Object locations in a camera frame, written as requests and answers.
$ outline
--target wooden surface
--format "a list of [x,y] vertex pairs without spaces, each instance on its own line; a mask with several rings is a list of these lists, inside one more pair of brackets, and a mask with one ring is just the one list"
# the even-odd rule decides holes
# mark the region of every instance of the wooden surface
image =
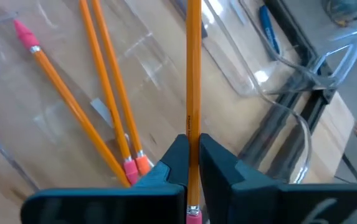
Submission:
[[[107,0],[103,2],[103,10],[144,151],[156,162],[175,136],[185,132],[184,21],[169,1],[154,0],[152,4],[127,1],[135,14],[122,2]],[[258,3],[248,3],[256,13]],[[8,4],[0,0],[0,15],[18,5]],[[36,33],[61,77],[121,161],[113,129],[90,105],[92,100],[103,99],[103,96],[78,3],[43,1],[40,6],[23,10],[19,19]],[[221,70],[226,75],[231,74],[227,71],[236,70],[240,74],[236,78],[241,78],[238,82],[247,89],[252,85],[249,72],[273,73],[273,78],[262,86],[278,88],[293,71],[270,61],[249,23],[243,27],[230,9],[220,16],[229,30],[237,30],[233,38],[239,43],[250,70],[234,54],[216,22],[204,14],[209,37],[204,40],[202,50],[202,131],[237,154],[259,127],[271,104],[259,97],[238,95]],[[274,20],[273,24],[281,48],[289,49],[284,57],[297,62],[293,47]],[[297,111],[301,111],[306,98],[305,95],[299,101]],[[261,171],[268,168],[276,149],[297,122],[293,116],[288,119],[264,159]],[[353,122],[351,113],[336,94],[312,137],[313,157],[306,182],[330,182]],[[31,55],[17,41],[11,21],[0,23],[0,140],[42,189],[120,186]],[[0,176],[13,172],[5,161],[0,164]],[[18,177],[12,177],[11,181],[0,179],[0,211],[2,217],[11,219],[10,223],[18,223],[16,215],[21,201],[15,199],[14,192],[16,189],[21,195],[32,192]]]

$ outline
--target blue pen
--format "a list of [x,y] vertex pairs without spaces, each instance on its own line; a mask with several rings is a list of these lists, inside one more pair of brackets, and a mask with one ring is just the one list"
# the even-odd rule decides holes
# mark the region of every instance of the blue pen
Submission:
[[264,33],[267,36],[268,41],[272,45],[272,47],[275,49],[277,54],[280,54],[280,49],[277,43],[277,39],[275,38],[274,30],[272,28],[271,20],[268,15],[268,8],[267,6],[261,6],[260,7],[260,20],[261,20],[261,25],[263,27]]

